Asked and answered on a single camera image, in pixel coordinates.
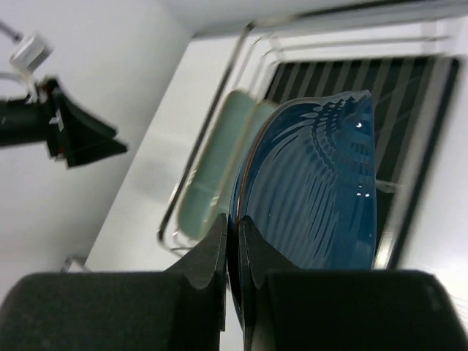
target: dark blue bowl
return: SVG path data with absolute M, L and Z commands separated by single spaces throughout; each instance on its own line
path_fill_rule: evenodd
M 230 204 L 231 229 L 236 232 L 246 215 L 299 268 L 371 268 L 371 94 L 347 92 L 280 106 L 244 157 Z

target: black cable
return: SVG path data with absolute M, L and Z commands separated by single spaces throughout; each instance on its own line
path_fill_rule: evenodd
M 9 37 L 14 43 L 20 42 L 23 39 L 23 35 L 8 26 L 4 21 L 0 20 L 0 31 Z

